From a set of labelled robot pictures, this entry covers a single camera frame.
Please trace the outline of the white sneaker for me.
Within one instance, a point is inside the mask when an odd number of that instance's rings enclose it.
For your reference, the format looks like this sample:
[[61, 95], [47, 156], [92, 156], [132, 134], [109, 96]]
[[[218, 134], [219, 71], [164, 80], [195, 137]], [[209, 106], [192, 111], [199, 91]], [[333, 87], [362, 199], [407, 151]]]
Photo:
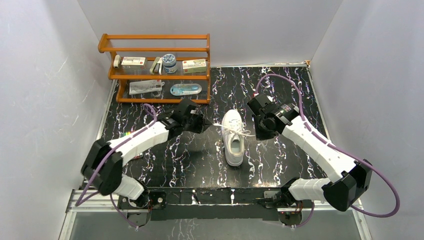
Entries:
[[[242, 117], [235, 109], [227, 111], [222, 119], [222, 125], [235, 130], [244, 130]], [[224, 142], [224, 155], [226, 162], [233, 167], [242, 164], [245, 153], [245, 138], [228, 130], [221, 129]]]

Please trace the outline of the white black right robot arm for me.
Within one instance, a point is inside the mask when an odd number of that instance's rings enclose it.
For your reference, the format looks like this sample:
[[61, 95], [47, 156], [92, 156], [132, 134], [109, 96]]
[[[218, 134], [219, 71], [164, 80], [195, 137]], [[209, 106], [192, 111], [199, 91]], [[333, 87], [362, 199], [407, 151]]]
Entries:
[[253, 112], [258, 141], [282, 135], [300, 147], [326, 174], [325, 178], [317, 179], [294, 177], [279, 193], [267, 197], [268, 201], [288, 207], [295, 207], [303, 200], [327, 202], [344, 212], [368, 189], [372, 175], [369, 162], [361, 163], [332, 149], [328, 139], [302, 119], [296, 105], [278, 105], [262, 93], [247, 105]]

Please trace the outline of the white shoelace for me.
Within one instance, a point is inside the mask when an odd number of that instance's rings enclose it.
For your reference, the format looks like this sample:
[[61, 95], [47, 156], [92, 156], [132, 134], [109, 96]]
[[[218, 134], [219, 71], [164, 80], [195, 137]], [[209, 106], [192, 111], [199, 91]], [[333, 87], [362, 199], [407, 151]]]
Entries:
[[241, 135], [241, 136], [244, 136], [244, 137], [251, 138], [251, 137], [256, 136], [255, 134], [252, 134], [250, 130], [236, 130], [236, 129], [230, 128], [229, 126], [224, 126], [224, 125], [219, 124], [219, 123], [213, 123], [212, 125], [215, 126], [215, 127], [220, 127], [220, 128], [227, 130], [231, 133]]

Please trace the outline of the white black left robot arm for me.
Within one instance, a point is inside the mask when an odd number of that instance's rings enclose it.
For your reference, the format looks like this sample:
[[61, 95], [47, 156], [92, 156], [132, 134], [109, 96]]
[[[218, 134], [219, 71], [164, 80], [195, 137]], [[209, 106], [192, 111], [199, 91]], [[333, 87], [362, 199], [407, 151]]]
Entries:
[[141, 181], [123, 174], [123, 167], [146, 150], [163, 144], [182, 132], [201, 134], [212, 126], [203, 114], [197, 113], [198, 104], [183, 99], [172, 109], [156, 113], [150, 104], [143, 106], [153, 120], [143, 128], [126, 136], [104, 141], [96, 140], [81, 167], [88, 180], [102, 196], [116, 194], [125, 197], [137, 208], [144, 208], [150, 191]]

